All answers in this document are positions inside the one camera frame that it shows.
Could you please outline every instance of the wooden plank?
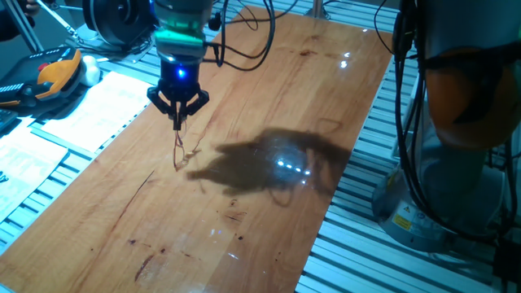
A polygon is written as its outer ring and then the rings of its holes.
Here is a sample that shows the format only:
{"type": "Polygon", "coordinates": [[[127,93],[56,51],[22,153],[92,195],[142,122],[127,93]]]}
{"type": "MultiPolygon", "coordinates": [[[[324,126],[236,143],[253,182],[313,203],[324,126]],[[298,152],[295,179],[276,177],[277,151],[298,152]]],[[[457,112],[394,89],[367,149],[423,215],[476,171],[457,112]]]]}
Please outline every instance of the wooden plank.
{"type": "MultiPolygon", "coordinates": [[[[267,30],[231,25],[227,43],[255,53],[267,30]]],[[[188,119],[186,150],[200,142],[184,169],[173,168],[172,122],[148,107],[0,257],[0,282],[17,292],[294,291],[388,61],[375,32],[282,17],[258,70],[201,65],[211,98],[188,119]]]]}

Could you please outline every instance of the scratch on wood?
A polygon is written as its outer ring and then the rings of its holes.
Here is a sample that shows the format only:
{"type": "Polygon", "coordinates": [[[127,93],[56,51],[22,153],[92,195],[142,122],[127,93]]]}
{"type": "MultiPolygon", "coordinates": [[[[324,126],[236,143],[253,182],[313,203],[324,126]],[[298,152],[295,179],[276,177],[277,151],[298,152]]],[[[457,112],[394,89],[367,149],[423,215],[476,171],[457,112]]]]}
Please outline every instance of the scratch on wood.
{"type": "Polygon", "coordinates": [[[238,218],[233,217],[233,216],[226,216],[226,217],[229,217],[230,219],[237,221],[237,222],[242,222],[241,220],[239,220],[238,218]]]}
{"type": "Polygon", "coordinates": [[[134,278],[134,282],[137,282],[139,279],[139,276],[141,275],[142,271],[145,269],[145,267],[148,265],[148,263],[152,260],[154,255],[148,256],[145,261],[143,261],[141,268],[139,268],[139,271],[136,273],[136,277],[134,278]]]}
{"type": "Polygon", "coordinates": [[[114,229],[116,228],[117,224],[120,222],[121,220],[121,217],[123,216],[123,214],[127,211],[127,208],[129,207],[129,205],[134,201],[134,198],[136,197],[136,195],[138,194],[139,190],[145,185],[145,183],[147,183],[148,179],[152,176],[152,174],[154,173],[154,171],[152,171],[152,173],[150,173],[150,175],[148,175],[147,179],[145,179],[145,181],[143,182],[143,184],[141,184],[141,186],[138,188],[138,191],[136,191],[136,193],[134,194],[134,196],[132,197],[132,199],[129,201],[129,203],[127,203],[127,205],[125,206],[125,209],[123,210],[123,212],[121,213],[120,217],[117,219],[116,223],[114,224],[114,226],[112,227],[111,229],[111,233],[107,234],[107,237],[104,239],[103,241],[103,245],[98,249],[98,253],[96,254],[96,256],[94,257],[94,259],[92,261],[89,262],[88,265],[85,266],[85,268],[81,271],[80,275],[78,276],[78,278],[74,281],[74,284],[76,284],[78,281],[80,282],[80,284],[78,285],[78,290],[80,291],[81,288],[83,287],[85,281],[87,280],[87,278],[90,276],[90,272],[92,271],[93,269],[93,264],[95,264],[97,261],[98,261],[98,258],[99,256],[101,255],[101,253],[103,252],[105,246],[107,245],[107,242],[108,242],[108,239],[110,238],[112,232],[114,231],[114,229]]]}
{"type": "Polygon", "coordinates": [[[147,179],[145,179],[145,181],[140,185],[140,187],[138,188],[138,190],[136,191],[136,193],[134,194],[134,196],[132,196],[132,199],[130,199],[130,201],[127,203],[127,205],[126,205],[125,208],[123,209],[123,212],[120,214],[120,217],[117,219],[116,223],[114,223],[114,226],[112,227],[111,232],[113,232],[114,229],[116,228],[116,226],[120,223],[121,218],[122,218],[123,215],[127,212],[127,208],[129,208],[129,205],[134,201],[134,199],[136,198],[136,195],[138,195],[139,191],[140,191],[141,188],[145,185],[145,183],[147,183],[148,179],[150,179],[150,177],[152,176],[152,174],[154,173],[154,171],[152,171],[152,173],[150,173],[150,175],[148,175],[147,179]]]}

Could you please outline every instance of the paper sheet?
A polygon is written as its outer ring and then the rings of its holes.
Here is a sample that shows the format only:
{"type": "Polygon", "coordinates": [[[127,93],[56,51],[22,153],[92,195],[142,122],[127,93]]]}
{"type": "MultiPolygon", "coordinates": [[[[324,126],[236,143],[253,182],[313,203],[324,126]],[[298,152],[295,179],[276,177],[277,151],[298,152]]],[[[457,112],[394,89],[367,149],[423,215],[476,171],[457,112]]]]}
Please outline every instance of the paper sheet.
{"type": "Polygon", "coordinates": [[[0,221],[30,196],[56,169],[68,150],[25,128],[0,140],[0,221]]]}
{"type": "Polygon", "coordinates": [[[149,87],[144,81],[110,72],[71,115],[50,120],[42,130],[95,152],[149,103],[149,87]]]}

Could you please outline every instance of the wooden table surface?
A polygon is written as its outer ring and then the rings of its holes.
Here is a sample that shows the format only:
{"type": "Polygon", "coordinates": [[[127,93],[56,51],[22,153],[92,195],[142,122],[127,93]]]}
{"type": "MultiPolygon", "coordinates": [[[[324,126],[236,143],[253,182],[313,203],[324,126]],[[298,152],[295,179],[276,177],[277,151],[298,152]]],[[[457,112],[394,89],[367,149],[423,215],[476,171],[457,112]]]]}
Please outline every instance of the wooden table surface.
{"type": "MultiPolygon", "coordinates": [[[[267,31],[230,25],[227,43],[255,53],[267,31]]],[[[2,255],[0,282],[19,293],[293,292],[389,59],[374,31],[282,17],[258,70],[201,66],[211,97],[188,119],[186,150],[200,142],[184,169],[173,168],[172,121],[148,107],[2,255]]]]}

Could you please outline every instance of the wire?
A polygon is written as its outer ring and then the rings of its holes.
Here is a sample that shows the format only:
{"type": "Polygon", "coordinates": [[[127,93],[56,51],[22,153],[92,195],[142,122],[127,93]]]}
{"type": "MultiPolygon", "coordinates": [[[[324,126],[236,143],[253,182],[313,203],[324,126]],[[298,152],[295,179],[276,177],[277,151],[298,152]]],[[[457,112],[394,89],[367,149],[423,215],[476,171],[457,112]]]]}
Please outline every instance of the wire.
{"type": "MultiPolygon", "coordinates": [[[[296,3],[298,2],[299,0],[295,0],[293,2],[293,4],[291,4],[291,6],[289,8],[287,8],[287,10],[285,10],[283,13],[275,16],[274,18],[275,19],[279,19],[283,16],[285,16],[286,14],[288,14],[291,10],[293,10],[293,8],[296,6],[296,3]]],[[[229,21],[227,24],[237,24],[237,23],[242,23],[242,22],[247,22],[247,21],[254,21],[254,20],[231,20],[229,21]]],[[[272,21],[272,16],[270,16],[268,19],[261,19],[261,20],[256,20],[258,22],[268,22],[268,21],[272,21]]]]}
{"type": "Polygon", "coordinates": [[[269,15],[271,21],[269,22],[270,26],[269,26],[268,41],[266,42],[265,48],[262,50],[262,52],[260,52],[257,55],[247,55],[247,54],[244,54],[243,52],[240,52],[239,50],[236,50],[230,46],[227,46],[226,44],[223,45],[223,44],[216,44],[216,43],[211,43],[211,42],[206,43],[207,45],[212,46],[214,48],[214,51],[217,51],[217,48],[220,47],[221,50],[229,49],[229,50],[232,50],[234,53],[237,53],[237,54],[242,55],[243,57],[246,57],[249,59],[258,59],[262,56],[262,59],[259,61],[259,63],[257,63],[257,65],[250,67],[250,68],[241,68],[235,64],[225,61],[224,59],[218,59],[218,58],[216,58],[215,60],[204,59],[203,62],[207,62],[207,63],[208,62],[209,63],[222,62],[223,64],[226,64],[228,66],[231,66],[232,68],[235,68],[237,70],[244,71],[244,72],[250,72],[250,71],[253,71],[253,70],[259,68],[266,60],[269,50],[271,49],[271,46],[272,46],[273,40],[274,40],[274,36],[275,36],[275,28],[276,28],[276,21],[275,21],[275,17],[274,17],[275,8],[274,8],[273,0],[269,0],[269,2],[266,2],[266,0],[264,0],[263,2],[265,4],[266,10],[268,11],[268,15],[269,15]]]}
{"type": "Polygon", "coordinates": [[[259,29],[259,21],[257,20],[257,18],[255,17],[255,14],[253,13],[252,9],[250,9],[250,7],[248,7],[247,5],[244,5],[244,3],[240,0],[237,0],[237,2],[239,2],[241,4],[241,6],[244,7],[244,9],[246,9],[248,12],[250,12],[250,14],[252,15],[253,17],[253,21],[255,21],[255,28],[253,28],[251,25],[250,25],[250,21],[247,21],[247,19],[241,14],[240,11],[238,11],[235,7],[232,7],[234,9],[234,11],[237,13],[238,16],[241,17],[242,20],[245,20],[246,22],[246,25],[252,30],[252,31],[257,31],[259,29]]]}
{"type": "Polygon", "coordinates": [[[339,1],[339,0],[330,0],[330,1],[326,1],[324,2],[322,5],[325,6],[325,5],[329,5],[331,3],[342,3],[342,1],[339,1]]]}
{"type": "Polygon", "coordinates": [[[506,176],[508,178],[508,184],[510,189],[510,205],[512,211],[510,212],[510,218],[507,219],[506,224],[501,228],[500,235],[504,236],[508,233],[511,227],[514,226],[515,218],[518,214],[518,196],[515,186],[514,179],[514,166],[512,161],[512,139],[505,143],[505,157],[506,157],[506,176]]]}
{"type": "Polygon", "coordinates": [[[378,13],[380,12],[380,10],[382,9],[383,5],[385,5],[385,2],[387,2],[387,0],[383,0],[382,4],[380,4],[380,6],[378,7],[378,9],[376,10],[376,13],[374,13],[374,18],[373,18],[373,22],[374,22],[374,30],[376,31],[376,34],[378,35],[378,38],[380,39],[380,41],[382,42],[383,46],[385,46],[385,49],[387,49],[389,51],[389,53],[391,53],[392,55],[394,55],[394,52],[389,49],[389,47],[387,46],[387,44],[383,41],[382,39],[382,36],[380,35],[380,31],[378,30],[378,25],[376,25],[376,16],[378,16],[378,13]]]}
{"type": "Polygon", "coordinates": [[[513,156],[512,156],[512,159],[514,160],[514,159],[517,159],[517,158],[519,158],[519,157],[521,157],[521,152],[519,152],[517,155],[513,155],[513,156]]]}
{"type": "Polygon", "coordinates": [[[225,52],[226,52],[226,11],[228,10],[228,1],[225,0],[222,6],[222,29],[221,29],[221,58],[217,60],[217,66],[221,67],[225,61],[225,52]]]}

